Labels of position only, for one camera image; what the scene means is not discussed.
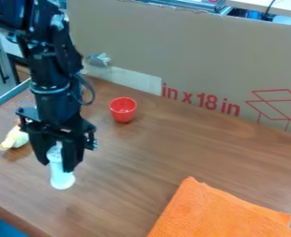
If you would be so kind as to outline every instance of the cardboard box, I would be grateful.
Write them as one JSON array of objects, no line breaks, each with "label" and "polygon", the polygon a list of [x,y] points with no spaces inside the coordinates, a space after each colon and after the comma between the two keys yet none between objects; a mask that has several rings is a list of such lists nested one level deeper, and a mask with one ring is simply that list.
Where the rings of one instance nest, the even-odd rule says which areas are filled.
[{"label": "cardboard box", "polygon": [[170,99],[291,132],[291,26],[134,1],[70,1],[68,11],[86,56],[160,77]]}]

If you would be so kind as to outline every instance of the cable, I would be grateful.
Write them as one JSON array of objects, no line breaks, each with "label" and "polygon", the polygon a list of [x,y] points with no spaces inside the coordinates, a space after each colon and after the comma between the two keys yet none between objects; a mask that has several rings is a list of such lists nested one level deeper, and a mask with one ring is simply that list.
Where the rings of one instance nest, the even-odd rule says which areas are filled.
[{"label": "cable", "polygon": [[275,2],[275,0],[272,0],[271,3],[269,4],[267,10],[265,11],[265,13],[264,13],[264,15],[262,17],[263,20],[265,20],[268,17],[269,11],[270,11],[270,9],[271,9],[271,7],[272,7],[274,2]]},{"label": "cable", "polygon": [[83,102],[82,98],[79,99],[76,94],[74,94],[74,92],[71,92],[71,95],[73,95],[74,99],[81,104],[82,106],[89,106],[91,105],[94,100],[95,100],[95,90],[93,89],[93,87],[87,83],[80,75],[75,75],[74,79],[77,80],[81,85],[83,85],[83,87],[85,87],[87,90],[90,91],[90,93],[92,94],[92,99],[89,102]]}]

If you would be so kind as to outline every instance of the orange cloth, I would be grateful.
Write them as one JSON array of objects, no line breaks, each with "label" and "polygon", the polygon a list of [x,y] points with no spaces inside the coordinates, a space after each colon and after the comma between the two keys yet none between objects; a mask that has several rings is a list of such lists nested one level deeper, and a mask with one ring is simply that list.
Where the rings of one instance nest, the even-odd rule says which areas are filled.
[{"label": "orange cloth", "polygon": [[188,178],[148,237],[291,237],[290,222],[289,214],[250,204]]}]

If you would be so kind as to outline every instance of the small red bowl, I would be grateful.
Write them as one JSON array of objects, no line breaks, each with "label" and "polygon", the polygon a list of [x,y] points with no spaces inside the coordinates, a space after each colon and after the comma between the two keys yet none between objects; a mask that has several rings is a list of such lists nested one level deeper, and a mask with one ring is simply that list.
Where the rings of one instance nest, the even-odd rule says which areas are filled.
[{"label": "small red bowl", "polygon": [[118,122],[133,120],[137,103],[128,97],[119,97],[109,103],[112,117]]}]

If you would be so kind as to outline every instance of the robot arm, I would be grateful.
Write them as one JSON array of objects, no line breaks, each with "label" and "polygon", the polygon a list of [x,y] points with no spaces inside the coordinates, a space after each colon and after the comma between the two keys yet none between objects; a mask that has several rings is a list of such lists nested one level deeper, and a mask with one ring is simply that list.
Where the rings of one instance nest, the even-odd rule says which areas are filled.
[{"label": "robot arm", "polygon": [[[0,0],[0,28],[16,34],[31,70],[36,108],[17,110],[21,130],[44,165],[50,162],[47,152],[61,143],[63,170],[72,172],[84,149],[96,148],[95,126],[80,115],[95,93],[79,75],[82,56],[71,42],[68,18],[53,0]],[[81,85],[92,93],[88,103]]]}]

